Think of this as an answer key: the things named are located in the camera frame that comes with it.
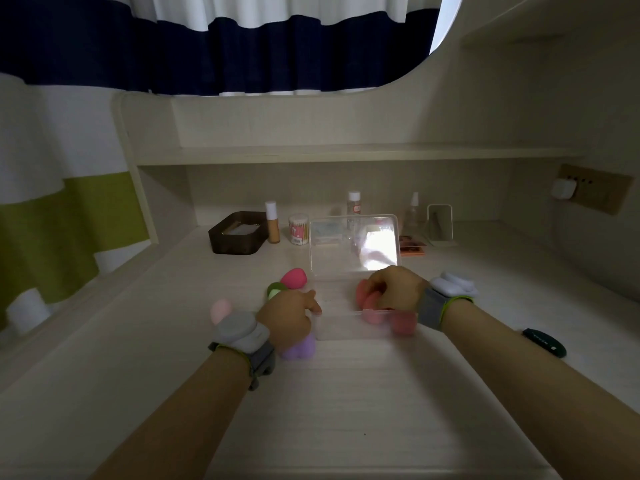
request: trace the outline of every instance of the white cap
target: white cap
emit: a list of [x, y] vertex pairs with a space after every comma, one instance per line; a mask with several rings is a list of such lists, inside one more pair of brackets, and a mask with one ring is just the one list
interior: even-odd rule
[[267, 220], [276, 220], [278, 218], [278, 209], [276, 209], [276, 202], [274, 200], [270, 200], [268, 202], [265, 202], [264, 206], [267, 208]]

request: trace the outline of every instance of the navy blue curtain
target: navy blue curtain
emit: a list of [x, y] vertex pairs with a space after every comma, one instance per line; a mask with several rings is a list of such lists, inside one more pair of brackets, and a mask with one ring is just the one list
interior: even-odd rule
[[385, 12], [322, 25], [308, 16], [206, 32], [133, 17], [113, 0], [0, 0], [0, 72], [27, 84], [219, 95], [372, 88], [428, 55], [438, 9]]

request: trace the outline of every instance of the white desk surface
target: white desk surface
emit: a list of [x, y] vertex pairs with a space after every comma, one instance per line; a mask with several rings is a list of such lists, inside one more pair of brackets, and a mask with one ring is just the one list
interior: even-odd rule
[[[640, 410], [640, 305], [500, 223], [456, 223], [456, 239], [405, 266], [427, 278], [463, 270], [485, 310], [555, 336], [572, 366]], [[283, 241], [214, 255], [196, 229], [0, 396], [0, 477], [85, 477], [208, 355], [213, 300], [257, 309], [307, 253]], [[556, 478], [457, 350], [426, 329], [318, 342], [313, 359], [280, 361], [247, 395], [210, 472]]]

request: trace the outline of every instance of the power outlet panel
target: power outlet panel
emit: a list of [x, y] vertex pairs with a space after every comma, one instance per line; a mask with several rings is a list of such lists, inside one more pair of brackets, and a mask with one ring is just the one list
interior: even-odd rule
[[634, 181], [629, 175], [567, 164], [560, 167], [558, 178], [576, 181], [572, 202], [612, 216], [619, 213]]

